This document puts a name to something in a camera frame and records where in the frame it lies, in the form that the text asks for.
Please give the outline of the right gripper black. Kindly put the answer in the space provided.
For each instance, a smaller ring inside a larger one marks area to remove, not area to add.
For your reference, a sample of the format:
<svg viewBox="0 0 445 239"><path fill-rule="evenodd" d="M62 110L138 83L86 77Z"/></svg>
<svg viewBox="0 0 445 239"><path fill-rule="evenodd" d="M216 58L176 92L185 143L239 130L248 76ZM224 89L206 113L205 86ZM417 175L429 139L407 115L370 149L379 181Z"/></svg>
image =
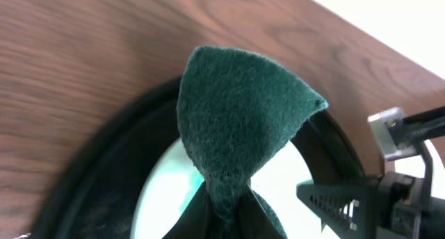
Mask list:
<svg viewBox="0 0 445 239"><path fill-rule="evenodd" d="M444 107L407 116L394 107L368 117L385 161L420 156L423 177L397 172L331 184L302 183L297 198L342 239L443 238L444 200L432 196L434 165L426 140L444 135ZM378 184L389 191L384 227L378 229Z"/></svg>

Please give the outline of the green scrub sponge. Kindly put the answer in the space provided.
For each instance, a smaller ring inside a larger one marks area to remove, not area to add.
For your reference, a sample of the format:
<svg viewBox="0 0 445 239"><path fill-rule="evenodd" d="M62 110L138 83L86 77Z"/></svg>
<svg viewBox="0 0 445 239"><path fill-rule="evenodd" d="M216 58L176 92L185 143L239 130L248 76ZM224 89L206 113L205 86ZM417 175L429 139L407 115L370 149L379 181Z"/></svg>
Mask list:
<svg viewBox="0 0 445 239"><path fill-rule="evenodd" d="M204 177L217 223L212 238L240 238L236 217L248 197L273 228L284 228L274 210L250 189L251 177L327 101L273 60L229 47L202 46L188 59L177 102L185 150Z"/></svg>

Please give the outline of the green plate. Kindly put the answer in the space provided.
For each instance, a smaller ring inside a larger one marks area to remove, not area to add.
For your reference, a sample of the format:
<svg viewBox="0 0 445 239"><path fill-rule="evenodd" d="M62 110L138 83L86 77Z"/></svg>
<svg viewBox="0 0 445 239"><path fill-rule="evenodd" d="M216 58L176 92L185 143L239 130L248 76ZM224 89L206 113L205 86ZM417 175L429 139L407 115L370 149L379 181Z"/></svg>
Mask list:
<svg viewBox="0 0 445 239"><path fill-rule="evenodd" d="M300 152L291 143L251 178L252 189L277 215L288 238L336 238L328 226L296 197L300 183L312 180ZM131 239L161 239L176 224L203 183L180 139L161 154L138 198Z"/></svg>

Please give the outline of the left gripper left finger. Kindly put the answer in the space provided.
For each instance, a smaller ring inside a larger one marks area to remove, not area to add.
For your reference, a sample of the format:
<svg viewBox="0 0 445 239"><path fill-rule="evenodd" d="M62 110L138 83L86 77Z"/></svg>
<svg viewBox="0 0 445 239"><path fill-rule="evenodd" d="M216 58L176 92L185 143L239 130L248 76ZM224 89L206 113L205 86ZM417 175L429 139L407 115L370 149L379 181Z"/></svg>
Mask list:
<svg viewBox="0 0 445 239"><path fill-rule="evenodd" d="M212 203L203 182L163 239L207 239L212 227Z"/></svg>

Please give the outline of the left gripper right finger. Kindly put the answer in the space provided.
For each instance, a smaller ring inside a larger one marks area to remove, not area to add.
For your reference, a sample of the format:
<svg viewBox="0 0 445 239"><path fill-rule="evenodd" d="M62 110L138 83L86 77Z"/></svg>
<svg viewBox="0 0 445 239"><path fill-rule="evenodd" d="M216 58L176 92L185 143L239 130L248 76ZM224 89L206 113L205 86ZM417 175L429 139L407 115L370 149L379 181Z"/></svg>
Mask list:
<svg viewBox="0 0 445 239"><path fill-rule="evenodd" d="M239 199L239 234L242 239L284 239L250 187Z"/></svg>

